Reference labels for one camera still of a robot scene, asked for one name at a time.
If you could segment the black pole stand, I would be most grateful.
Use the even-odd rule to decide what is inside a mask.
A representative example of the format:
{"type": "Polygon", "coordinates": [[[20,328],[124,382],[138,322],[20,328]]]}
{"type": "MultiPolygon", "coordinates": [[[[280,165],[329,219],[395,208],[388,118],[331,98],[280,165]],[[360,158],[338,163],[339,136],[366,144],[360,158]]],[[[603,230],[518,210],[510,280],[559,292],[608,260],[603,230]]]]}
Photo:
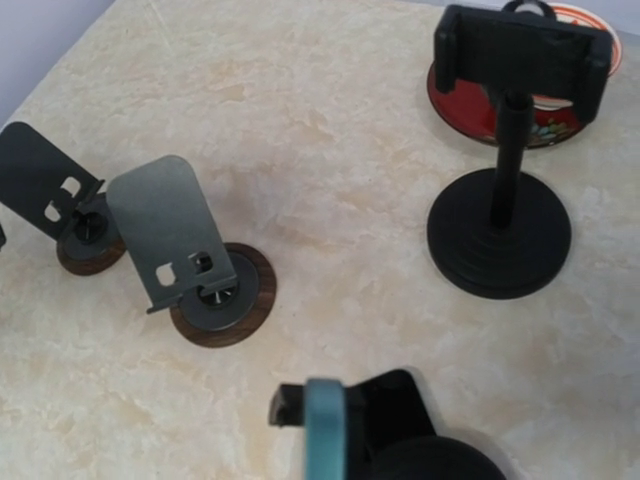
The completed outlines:
{"type": "Polygon", "coordinates": [[[521,169],[538,96],[568,101],[577,121],[598,114],[612,61],[612,36],[561,22],[542,1],[499,10],[447,7],[434,33],[429,87],[452,95],[480,87],[495,114],[494,167],[447,186],[428,215],[432,259],[473,295],[513,299],[551,282],[567,258],[572,230],[559,197],[521,169]]]}

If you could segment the black pole stand clamp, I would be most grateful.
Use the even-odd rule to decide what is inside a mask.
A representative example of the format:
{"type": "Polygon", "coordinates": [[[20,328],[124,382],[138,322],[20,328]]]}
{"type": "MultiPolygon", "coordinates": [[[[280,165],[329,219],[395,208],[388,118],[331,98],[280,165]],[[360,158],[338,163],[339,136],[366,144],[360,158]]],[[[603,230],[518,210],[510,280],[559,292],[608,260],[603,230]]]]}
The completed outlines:
{"type": "MultiPolygon", "coordinates": [[[[306,383],[278,387],[270,402],[270,425],[304,429],[306,383]]],[[[503,478],[497,464],[480,450],[436,432],[410,372],[395,369],[343,387],[348,422],[345,479],[503,478]]]]}

